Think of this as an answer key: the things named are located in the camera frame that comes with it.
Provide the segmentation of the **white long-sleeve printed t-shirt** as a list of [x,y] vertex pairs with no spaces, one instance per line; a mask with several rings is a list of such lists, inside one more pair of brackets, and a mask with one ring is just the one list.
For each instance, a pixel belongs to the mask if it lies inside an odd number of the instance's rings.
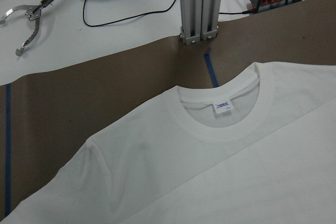
[[5,223],[335,223],[335,66],[252,63],[89,137]]

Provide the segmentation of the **metal reacher grabber tool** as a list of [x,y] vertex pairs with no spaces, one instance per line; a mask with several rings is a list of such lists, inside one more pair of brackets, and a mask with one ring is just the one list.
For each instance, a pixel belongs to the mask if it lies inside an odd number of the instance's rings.
[[22,43],[22,45],[16,49],[15,54],[21,57],[25,51],[25,48],[34,40],[39,32],[40,26],[40,18],[41,11],[43,8],[49,6],[54,0],[41,0],[38,5],[19,5],[9,9],[2,17],[1,17],[1,25],[6,23],[6,19],[19,10],[25,11],[25,16],[27,19],[32,22],[35,22],[35,28],[32,34]]

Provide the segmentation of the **aluminium frame post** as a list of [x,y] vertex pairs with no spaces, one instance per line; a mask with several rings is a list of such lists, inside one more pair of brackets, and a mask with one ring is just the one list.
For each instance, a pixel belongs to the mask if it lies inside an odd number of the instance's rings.
[[180,0],[181,39],[185,45],[215,38],[221,0]]

